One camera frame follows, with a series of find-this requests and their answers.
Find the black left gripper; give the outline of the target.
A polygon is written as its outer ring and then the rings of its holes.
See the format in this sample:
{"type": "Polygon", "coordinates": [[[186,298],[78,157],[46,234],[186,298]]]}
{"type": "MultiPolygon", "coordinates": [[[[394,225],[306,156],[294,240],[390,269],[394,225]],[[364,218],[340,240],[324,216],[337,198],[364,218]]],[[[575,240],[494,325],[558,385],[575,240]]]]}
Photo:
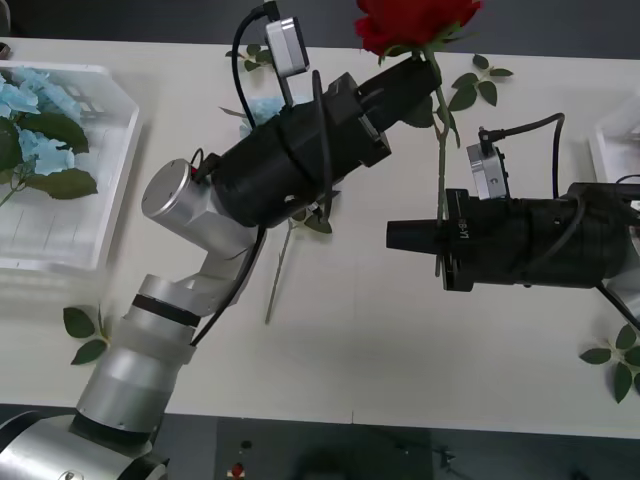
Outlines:
{"type": "Polygon", "coordinates": [[[276,186],[281,196],[321,196],[352,171],[390,155],[385,131],[428,97],[441,80],[430,62],[404,60],[358,85],[346,73],[311,101],[283,108],[276,186]]]}

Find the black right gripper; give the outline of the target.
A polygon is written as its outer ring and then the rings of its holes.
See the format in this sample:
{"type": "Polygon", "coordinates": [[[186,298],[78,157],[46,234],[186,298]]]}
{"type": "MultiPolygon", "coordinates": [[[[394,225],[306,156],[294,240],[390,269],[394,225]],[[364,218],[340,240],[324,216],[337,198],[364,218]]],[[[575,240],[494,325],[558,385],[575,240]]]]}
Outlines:
{"type": "Polygon", "coordinates": [[[517,225],[507,219],[504,200],[481,201],[463,189],[446,191],[447,219],[394,220],[387,223],[386,247],[415,253],[441,253],[443,286],[470,292],[477,284],[516,283],[517,225]],[[413,233],[442,236],[420,236],[413,233]]]}

